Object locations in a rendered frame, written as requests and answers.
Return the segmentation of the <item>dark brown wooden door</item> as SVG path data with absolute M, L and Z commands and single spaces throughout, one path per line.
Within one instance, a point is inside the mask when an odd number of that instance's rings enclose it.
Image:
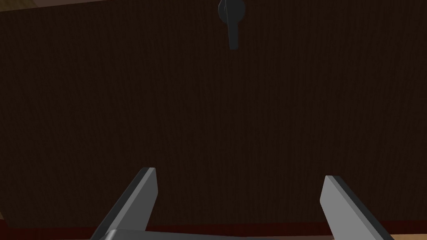
M 0 212 L 96 227 L 143 167 L 151 225 L 323 222 L 326 175 L 427 220 L 427 0 L 108 0 L 0 12 Z

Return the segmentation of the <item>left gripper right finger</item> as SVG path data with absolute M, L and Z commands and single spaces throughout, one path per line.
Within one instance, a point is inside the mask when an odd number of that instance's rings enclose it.
M 339 176 L 325 176 L 320 204 L 335 240 L 395 240 Z

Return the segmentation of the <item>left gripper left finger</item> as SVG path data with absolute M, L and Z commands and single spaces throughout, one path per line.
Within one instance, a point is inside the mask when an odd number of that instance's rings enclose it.
M 157 195 L 156 169 L 142 168 L 96 228 L 90 240 L 100 240 L 111 230 L 144 231 Z

